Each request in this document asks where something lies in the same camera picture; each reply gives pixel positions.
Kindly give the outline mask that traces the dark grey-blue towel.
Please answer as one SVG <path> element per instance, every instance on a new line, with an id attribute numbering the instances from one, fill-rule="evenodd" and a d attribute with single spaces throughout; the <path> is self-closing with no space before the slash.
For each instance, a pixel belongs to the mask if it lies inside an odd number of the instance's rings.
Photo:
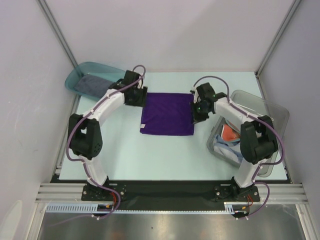
<path id="1" fill-rule="evenodd" d="M 82 96 L 99 100 L 112 84 L 110 80 L 86 74 L 75 84 L 74 90 Z"/>

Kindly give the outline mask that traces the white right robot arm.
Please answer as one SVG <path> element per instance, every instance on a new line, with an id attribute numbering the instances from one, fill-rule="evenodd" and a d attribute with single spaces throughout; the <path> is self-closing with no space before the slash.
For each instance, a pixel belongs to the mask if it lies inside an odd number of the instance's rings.
<path id="1" fill-rule="evenodd" d="M 274 130 L 272 119 L 245 110 L 226 93 L 216 93 L 208 82 L 194 86 L 191 93 L 193 124 L 206 121 L 212 113 L 223 117 L 239 133 L 239 149 L 243 160 L 233 177 L 235 185 L 230 188 L 230 195 L 234 200 L 242 201 L 248 196 L 248 188 L 254 184 L 261 164 L 278 151 L 279 136 Z"/>

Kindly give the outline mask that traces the orange towel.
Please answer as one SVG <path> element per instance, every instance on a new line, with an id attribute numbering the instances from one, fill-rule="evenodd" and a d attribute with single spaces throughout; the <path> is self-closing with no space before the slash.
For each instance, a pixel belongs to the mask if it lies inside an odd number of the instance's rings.
<path id="1" fill-rule="evenodd" d="M 221 138 L 229 143 L 240 141 L 240 135 L 227 124 L 222 127 Z"/>

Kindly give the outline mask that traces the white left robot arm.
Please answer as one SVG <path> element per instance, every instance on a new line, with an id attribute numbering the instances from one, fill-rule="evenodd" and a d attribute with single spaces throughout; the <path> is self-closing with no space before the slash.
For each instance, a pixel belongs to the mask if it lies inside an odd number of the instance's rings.
<path id="1" fill-rule="evenodd" d="M 97 86 L 97 102 L 83 114 L 74 113 L 68 120 L 66 156 L 71 162 L 80 162 L 93 185 L 92 194 L 99 200 L 110 195 L 110 187 L 104 184 L 108 176 L 98 159 L 103 148 L 102 126 L 111 114 L 121 106 L 144 107 L 148 88 L 144 86 L 146 72 L 141 74 L 127 70 L 119 80 Z"/>

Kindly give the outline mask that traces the purple towel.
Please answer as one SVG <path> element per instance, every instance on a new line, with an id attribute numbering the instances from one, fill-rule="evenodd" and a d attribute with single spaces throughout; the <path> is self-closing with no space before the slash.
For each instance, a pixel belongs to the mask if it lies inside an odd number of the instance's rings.
<path id="1" fill-rule="evenodd" d="M 142 109 L 140 133 L 153 136 L 192 136 L 195 131 L 190 93 L 149 92 Z"/>

